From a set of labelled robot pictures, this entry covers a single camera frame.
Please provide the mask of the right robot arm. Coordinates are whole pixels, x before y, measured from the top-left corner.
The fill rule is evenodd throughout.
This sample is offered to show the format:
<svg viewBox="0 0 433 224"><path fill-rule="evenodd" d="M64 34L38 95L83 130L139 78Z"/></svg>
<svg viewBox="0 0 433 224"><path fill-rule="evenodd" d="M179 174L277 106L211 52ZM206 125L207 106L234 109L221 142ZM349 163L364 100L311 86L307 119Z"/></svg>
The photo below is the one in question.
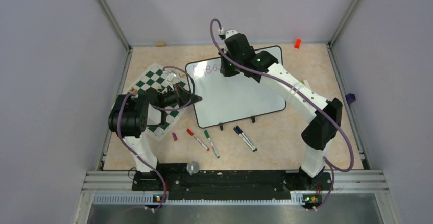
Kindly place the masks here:
<svg viewBox="0 0 433 224"><path fill-rule="evenodd" d="M320 183L319 174L324 169L327 145L340 128L342 103L337 98L326 99L311 91L294 78L270 52L257 52L246 36L236 30L228 30L219 37L224 41L222 60L229 67L229 74L242 72L259 84L276 92L296 108L308 123L301 133L306 144L301 164L299 182L305 189L314 189Z"/></svg>

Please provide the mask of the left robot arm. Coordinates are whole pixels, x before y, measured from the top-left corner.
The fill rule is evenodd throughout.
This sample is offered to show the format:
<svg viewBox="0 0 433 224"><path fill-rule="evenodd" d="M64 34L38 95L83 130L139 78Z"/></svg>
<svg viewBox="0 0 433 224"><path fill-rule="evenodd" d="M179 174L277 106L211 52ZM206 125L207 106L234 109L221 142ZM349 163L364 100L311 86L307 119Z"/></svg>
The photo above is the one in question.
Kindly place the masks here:
<svg viewBox="0 0 433 224"><path fill-rule="evenodd" d="M145 130L148 127L163 126L167 115L175 108L181 110L203 98L186 90L179 83L165 93L154 88L137 95L127 93L119 95L110 111L108 127L129 150L139 173L147 173L144 183L152 190L162 187L164 177L156 171L158 159L150 149Z"/></svg>

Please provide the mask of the whiteboard with black frame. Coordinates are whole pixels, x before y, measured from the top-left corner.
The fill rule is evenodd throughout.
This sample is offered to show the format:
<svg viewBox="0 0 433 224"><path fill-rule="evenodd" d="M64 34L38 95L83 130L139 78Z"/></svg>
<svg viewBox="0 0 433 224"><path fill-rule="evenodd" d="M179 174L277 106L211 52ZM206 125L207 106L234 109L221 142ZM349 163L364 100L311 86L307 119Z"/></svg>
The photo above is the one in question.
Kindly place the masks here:
<svg viewBox="0 0 433 224"><path fill-rule="evenodd" d="M243 73L225 77L220 73L220 57L187 63L185 71L192 77L197 124L201 128L282 111L286 101L272 89Z"/></svg>

